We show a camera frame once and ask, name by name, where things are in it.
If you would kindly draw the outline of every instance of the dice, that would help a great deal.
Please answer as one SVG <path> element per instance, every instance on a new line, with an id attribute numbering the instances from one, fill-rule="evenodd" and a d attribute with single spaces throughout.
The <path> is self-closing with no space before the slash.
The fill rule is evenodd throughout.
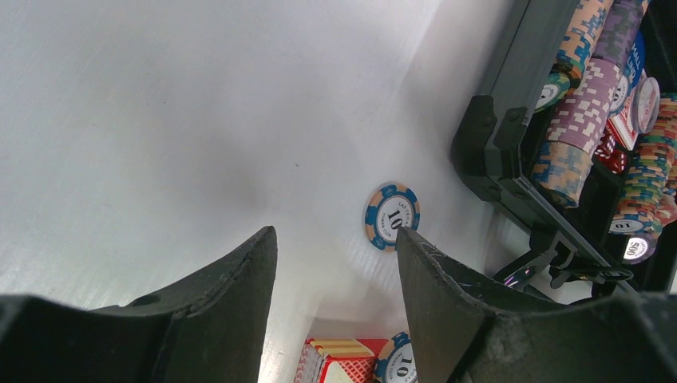
<path id="1" fill-rule="evenodd" d="M 618 148 L 615 148 L 609 157 L 596 156 L 607 169 L 616 175 L 623 173 L 625 167 L 628 165 L 628 155 Z"/>
<path id="2" fill-rule="evenodd" d="M 602 140 L 595 149 L 595 156 L 600 160 L 608 160 L 611 158 L 615 148 L 616 138 L 614 138 L 613 133 L 609 132 L 608 129 L 605 129 Z"/>

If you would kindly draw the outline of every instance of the white tabletop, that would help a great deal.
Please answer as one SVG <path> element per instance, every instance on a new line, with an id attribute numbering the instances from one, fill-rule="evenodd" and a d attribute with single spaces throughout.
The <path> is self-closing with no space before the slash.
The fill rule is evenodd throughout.
<path id="1" fill-rule="evenodd" d="M 379 184 L 478 270 L 527 247 L 448 160 L 511 3 L 3 2 L 0 291 L 124 305 L 274 225 L 260 381 L 309 335 L 406 328 L 362 226 Z"/>

